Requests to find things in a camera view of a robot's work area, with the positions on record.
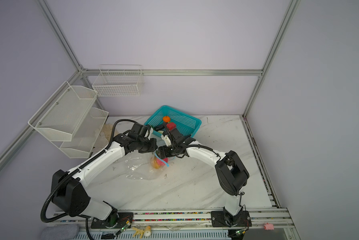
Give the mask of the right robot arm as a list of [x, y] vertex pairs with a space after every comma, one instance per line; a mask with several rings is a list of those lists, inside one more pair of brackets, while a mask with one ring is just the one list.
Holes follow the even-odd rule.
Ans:
[[221, 188], [228, 195], [224, 206], [226, 218], [236, 218], [243, 211], [241, 189], [247, 184], [249, 171], [239, 155], [234, 151], [227, 153], [202, 145], [191, 135], [183, 135], [173, 123], [161, 124], [154, 128], [162, 131], [164, 146], [158, 147], [156, 158], [164, 159], [184, 157], [197, 159], [216, 170]]

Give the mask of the clear zip top bag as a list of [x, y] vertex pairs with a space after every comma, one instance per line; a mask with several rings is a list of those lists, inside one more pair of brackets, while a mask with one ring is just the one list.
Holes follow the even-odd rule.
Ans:
[[127, 179], [150, 181], [157, 179], [168, 168], [163, 166], [154, 169], [150, 164], [152, 158], [156, 158], [155, 153], [140, 154], [138, 151], [133, 151], [122, 157], [119, 162]]

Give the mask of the pink toy fruit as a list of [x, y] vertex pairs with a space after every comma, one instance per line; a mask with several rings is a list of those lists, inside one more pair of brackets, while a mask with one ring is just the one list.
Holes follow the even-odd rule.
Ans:
[[158, 168], [161, 168], [163, 166], [169, 167], [168, 163], [167, 163], [167, 159], [159, 159], [159, 158], [155, 158], [155, 163], [158, 165]]

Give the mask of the yellow toy mango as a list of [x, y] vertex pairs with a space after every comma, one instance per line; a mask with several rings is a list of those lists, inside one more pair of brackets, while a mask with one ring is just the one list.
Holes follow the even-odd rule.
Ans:
[[152, 158], [151, 161], [150, 161], [150, 164], [154, 169], [159, 169], [160, 168], [160, 165], [156, 162], [156, 158]]

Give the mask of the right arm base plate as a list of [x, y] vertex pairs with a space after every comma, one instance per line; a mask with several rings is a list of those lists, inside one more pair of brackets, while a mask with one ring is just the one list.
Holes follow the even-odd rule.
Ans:
[[245, 210], [240, 210], [236, 215], [231, 215], [228, 211], [212, 211], [211, 212], [213, 227], [251, 227], [252, 220], [250, 213]]

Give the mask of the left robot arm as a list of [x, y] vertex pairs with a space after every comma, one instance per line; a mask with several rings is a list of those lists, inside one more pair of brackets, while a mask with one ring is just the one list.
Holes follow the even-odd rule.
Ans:
[[108, 144], [91, 158], [69, 171], [59, 170], [52, 177], [51, 191], [40, 212], [44, 223], [54, 222], [66, 216], [93, 218], [103, 221], [109, 228], [119, 219], [118, 210], [105, 201], [88, 195], [86, 188], [108, 166], [129, 153], [152, 153], [157, 149], [152, 138], [153, 128], [132, 121], [133, 126], [124, 133], [116, 134], [116, 121]]

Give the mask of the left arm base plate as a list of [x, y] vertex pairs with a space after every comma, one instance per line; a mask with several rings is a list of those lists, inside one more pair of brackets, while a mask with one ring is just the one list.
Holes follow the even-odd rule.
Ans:
[[91, 229], [121, 229], [127, 222], [132, 223], [134, 214], [132, 212], [118, 212], [110, 215], [106, 220], [94, 218]]

